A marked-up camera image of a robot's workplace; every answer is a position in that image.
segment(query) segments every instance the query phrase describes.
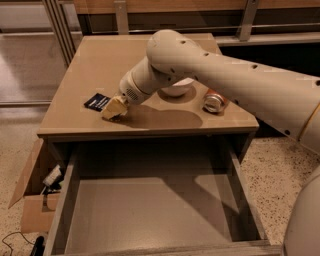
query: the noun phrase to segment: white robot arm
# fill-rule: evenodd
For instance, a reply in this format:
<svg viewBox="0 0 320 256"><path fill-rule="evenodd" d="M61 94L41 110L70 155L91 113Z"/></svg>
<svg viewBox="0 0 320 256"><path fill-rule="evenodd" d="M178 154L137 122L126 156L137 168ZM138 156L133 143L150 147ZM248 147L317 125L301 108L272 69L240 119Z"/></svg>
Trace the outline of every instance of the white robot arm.
<svg viewBox="0 0 320 256"><path fill-rule="evenodd" d="M320 78L210 53L171 30L151 37L147 56L123 77L102 114L108 119L122 114L186 77L320 154ZM282 255L320 255L319 198L320 166L297 198Z"/></svg>

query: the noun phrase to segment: small round object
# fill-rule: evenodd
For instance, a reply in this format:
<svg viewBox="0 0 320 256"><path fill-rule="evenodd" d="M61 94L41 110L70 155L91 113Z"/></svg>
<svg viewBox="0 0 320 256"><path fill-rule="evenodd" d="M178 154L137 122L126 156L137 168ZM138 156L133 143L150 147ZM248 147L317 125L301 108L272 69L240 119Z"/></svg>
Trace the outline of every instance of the small round object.
<svg viewBox="0 0 320 256"><path fill-rule="evenodd" d="M190 90L193 81L194 80L191 78L186 78L170 87L162 88L161 91L163 91L167 96L170 97L180 97Z"/></svg>
<svg viewBox="0 0 320 256"><path fill-rule="evenodd" d="M223 105L224 103L219 97L211 96L205 100L204 108L211 113L217 113L221 112Z"/></svg>
<svg viewBox="0 0 320 256"><path fill-rule="evenodd" d="M227 104L228 100L212 89L209 89L203 98L203 108L210 113L222 112Z"/></svg>

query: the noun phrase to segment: speckled floor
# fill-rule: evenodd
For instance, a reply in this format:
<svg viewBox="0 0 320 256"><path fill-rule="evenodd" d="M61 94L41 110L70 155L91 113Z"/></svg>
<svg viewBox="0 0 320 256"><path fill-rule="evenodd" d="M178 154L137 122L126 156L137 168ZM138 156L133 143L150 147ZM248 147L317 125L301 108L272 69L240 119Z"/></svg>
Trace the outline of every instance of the speckled floor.
<svg viewBox="0 0 320 256"><path fill-rule="evenodd" d="M0 101L50 99L65 72L52 36L0 36ZM19 231L23 200L8 210L20 172L46 108L0 108L0 238ZM272 244L283 240L288 217L304 181L320 157L287 138L254 139L242 170ZM34 241L37 233L27 234ZM30 255L19 235L6 239L13 255ZM0 245L0 255L10 249Z"/></svg>

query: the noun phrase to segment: wooden table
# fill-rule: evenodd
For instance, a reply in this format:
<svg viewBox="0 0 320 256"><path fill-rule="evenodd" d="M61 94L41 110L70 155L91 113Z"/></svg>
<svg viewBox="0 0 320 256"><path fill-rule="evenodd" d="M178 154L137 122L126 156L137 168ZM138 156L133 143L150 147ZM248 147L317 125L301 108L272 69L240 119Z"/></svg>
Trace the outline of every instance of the wooden table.
<svg viewBox="0 0 320 256"><path fill-rule="evenodd" d="M219 51L211 34L188 36L208 51ZM69 142L74 141L226 133L246 134L237 149L241 161L247 138L252 138L258 128L255 117L232 103L222 115L205 112L202 97L207 88L197 82L180 98L155 93L143 104L132 106L121 122L105 121L100 113L84 107L95 93L109 97L115 94L120 79L145 56L149 37L83 38L38 131L61 165L66 164Z"/></svg>
<svg viewBox="0 0 320 256"><path fill-rule="evenodd" d="M219 51L210 34L188 36ZM45 255L277 255L240 170L254 116L232 103L205 112L197 82L120 122L83 106L114 95L148 38L85 37L43 119L38 135L66 167Z"/></svg>

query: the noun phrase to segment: black card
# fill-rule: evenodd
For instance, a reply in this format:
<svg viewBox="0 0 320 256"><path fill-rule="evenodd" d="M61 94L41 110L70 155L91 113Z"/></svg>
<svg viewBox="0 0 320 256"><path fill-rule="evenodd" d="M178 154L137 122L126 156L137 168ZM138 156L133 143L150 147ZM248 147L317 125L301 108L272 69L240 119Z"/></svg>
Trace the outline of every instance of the black card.
<svg viewBox="0 0 320 256"><path fill-rule="evenodd" d="M101 112L103 107L109 102L110 98L100 93L94 95L90 100L84 103L86 108Z"/></svg>

